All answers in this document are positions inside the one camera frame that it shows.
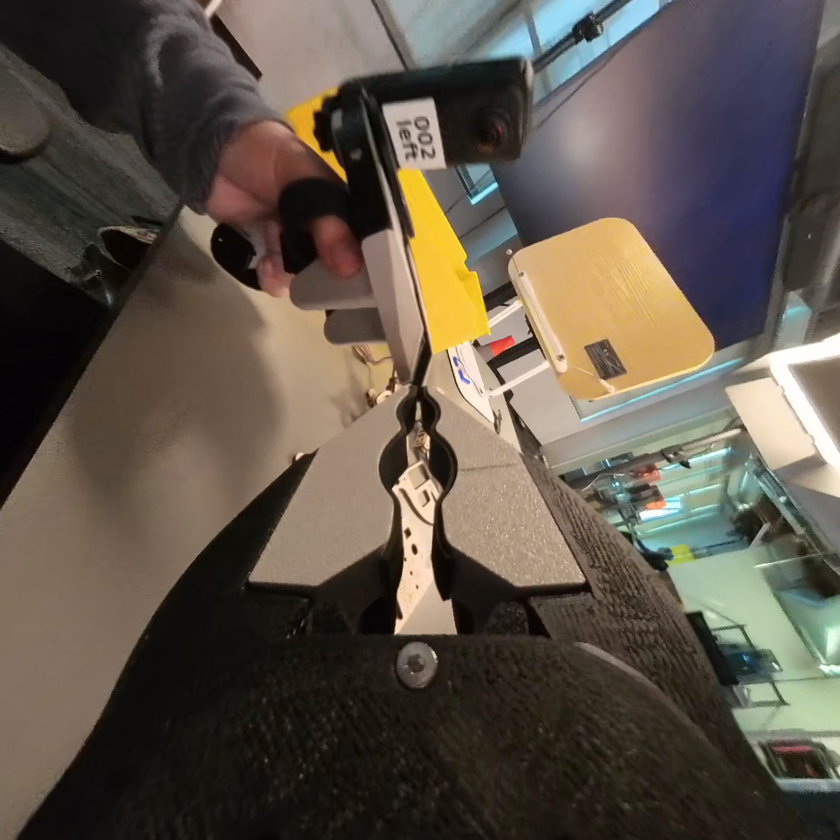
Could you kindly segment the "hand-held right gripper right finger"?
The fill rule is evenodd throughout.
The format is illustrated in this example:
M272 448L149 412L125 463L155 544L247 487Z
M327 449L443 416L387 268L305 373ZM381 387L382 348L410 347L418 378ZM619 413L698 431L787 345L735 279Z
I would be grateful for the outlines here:
M419 395L429 466L442 488L433 525L435 584L455 632L486 631L494 611L586 593L586 577L516 444L441 389Z

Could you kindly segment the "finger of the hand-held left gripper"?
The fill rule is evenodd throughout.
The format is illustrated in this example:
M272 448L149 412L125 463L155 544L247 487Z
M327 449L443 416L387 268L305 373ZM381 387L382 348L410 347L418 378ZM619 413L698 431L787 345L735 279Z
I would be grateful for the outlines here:
M400 234L386 229L362 242L362 254L397 380L420 386L431 346L410 248Z

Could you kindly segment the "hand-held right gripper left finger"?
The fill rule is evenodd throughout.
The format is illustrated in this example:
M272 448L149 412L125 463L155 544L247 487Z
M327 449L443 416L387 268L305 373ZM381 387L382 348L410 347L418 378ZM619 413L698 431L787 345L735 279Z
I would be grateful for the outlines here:
M321 446L248 582L335 605L352 629L393 634L404 564L394 486L407 469L417 388L399 386Z

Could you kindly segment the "person's left forearm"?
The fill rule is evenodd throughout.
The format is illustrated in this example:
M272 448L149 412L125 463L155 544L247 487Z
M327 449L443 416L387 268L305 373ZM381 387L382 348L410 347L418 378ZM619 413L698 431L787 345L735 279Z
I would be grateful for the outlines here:
M277 117L196 2L3 1L1 36L201 214L222 216L210 206L228 144Z

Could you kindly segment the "person's left hand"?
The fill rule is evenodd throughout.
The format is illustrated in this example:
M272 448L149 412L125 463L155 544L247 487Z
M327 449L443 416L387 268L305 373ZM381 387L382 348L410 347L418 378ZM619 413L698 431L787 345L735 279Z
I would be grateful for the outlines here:
M252 123L225 146L206 200L214 222L251 241L258 256L259 286L274 298L284 297L291 283L280 252L280 195L289 184L310 178L341 183L288 126L276 121Z

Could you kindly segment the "white board with blue marks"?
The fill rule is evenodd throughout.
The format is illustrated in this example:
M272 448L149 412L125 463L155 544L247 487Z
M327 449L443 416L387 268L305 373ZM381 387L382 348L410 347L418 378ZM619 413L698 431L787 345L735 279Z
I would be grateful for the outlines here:
M501 414L490 404L472 343L464 342L448 349L447 357L458 393L497 433L500 432Z

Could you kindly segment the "black pole with clamp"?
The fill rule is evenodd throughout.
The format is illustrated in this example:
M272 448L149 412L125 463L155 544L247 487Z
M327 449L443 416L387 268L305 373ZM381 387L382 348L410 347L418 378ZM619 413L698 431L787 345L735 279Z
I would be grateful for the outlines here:
M624 10L630 1L611 1L576 21L571 30L550 47L540 51L532 61L535 74L544 71L555 60L581 43L591 43L604 35L606 22Z

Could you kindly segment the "dark blue partition panel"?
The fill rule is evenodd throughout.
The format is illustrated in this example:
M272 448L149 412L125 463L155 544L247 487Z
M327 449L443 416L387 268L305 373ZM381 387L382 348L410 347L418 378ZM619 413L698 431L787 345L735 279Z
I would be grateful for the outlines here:
M824 2L673 2L536 106L494 168L521 244L631 222L716 350L764 329Z

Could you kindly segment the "white cabinet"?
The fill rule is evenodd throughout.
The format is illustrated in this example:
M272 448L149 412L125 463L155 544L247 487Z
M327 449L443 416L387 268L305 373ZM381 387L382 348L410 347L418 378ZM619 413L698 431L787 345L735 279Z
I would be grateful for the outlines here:
M768 353L725 388L772 471L838 498L839 335Z

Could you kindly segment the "person's dark trousers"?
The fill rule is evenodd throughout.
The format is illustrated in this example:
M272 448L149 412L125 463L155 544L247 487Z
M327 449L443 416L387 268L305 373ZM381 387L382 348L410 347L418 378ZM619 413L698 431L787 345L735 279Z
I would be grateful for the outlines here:
M117 309L180 203L135 142L84 122L4 46L1 68L2 241Z

